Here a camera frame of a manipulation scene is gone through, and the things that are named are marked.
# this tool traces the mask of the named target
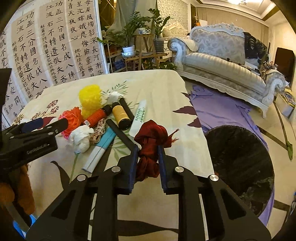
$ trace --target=wallpaper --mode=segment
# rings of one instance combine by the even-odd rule
[[[181,0],[157,0],[159,12],[163,18],[171,16],[167,25],[172,22],[180,23],[185,29],[188,29],[188,9],[187,3]]]

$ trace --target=orange brown plush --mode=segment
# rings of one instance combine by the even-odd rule
[[[30,180],[27,175],[28,166],[20,167],[19,182],[17,184],[17,202],[28,215],[35,211],[35,203],[33,198]],[[7,183],[0,183],[0,203],[12,202],[15,199],[15,194]]]

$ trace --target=knotted red fabric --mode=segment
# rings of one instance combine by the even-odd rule
[[[142,147],[139,151],[140,161],[137,165],[136,181],[144,181],[147,177],[158,177],[157,146],[162,145],[164,148],[171,147],[172,143],[178,140],[172,140],[173,134],[178,130],[168,136],[167,130],[163,126],[156,124],[153,120],[149,120],[142,125],[134,138]]]

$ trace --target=floral tablecloth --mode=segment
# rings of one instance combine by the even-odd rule
[[[179,165],[196,175],[207,177],[214,173],[200,122],[190,104],[184,81],[175,71],[106,74],[52,86],[30,101],[15,123],[39,117],[43,117],[47,123],[56,121],[63,111],[80,106],[78,93],[84,86],[91,84],[98,84],[103,94],[112,91],[122,93],[133,112],[138,103],[146,99],[145,121],[154,120],[164,126],[169,134],[180,129],[174,134],[174,138],[179,140],[165,150],[166,154],[176,157]],[[30,163],[28,174],[36,203],[36,217],[77,175],[83,173],[91,176],[81,168],[93,147],[76,155],[67,145],[66,139],[58,135],[56,140],[58,150]],[[105,170],[117,165],[119,158],[130,151],[116,137],[109,153]],[[166,196],[163,193],[160,177],[147,178],[135,184],[131,195],[118,196],[118,219],[119,225],[130,225],[130,228],[119,233],[120,240],[178,240],[178,196]]]

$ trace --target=yellow fluffy ball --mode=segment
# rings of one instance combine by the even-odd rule
[[[102,108],[101,91],[98,85],[88,85],[80,90],[79,100],[82,104],[81,114],[84,119]]]

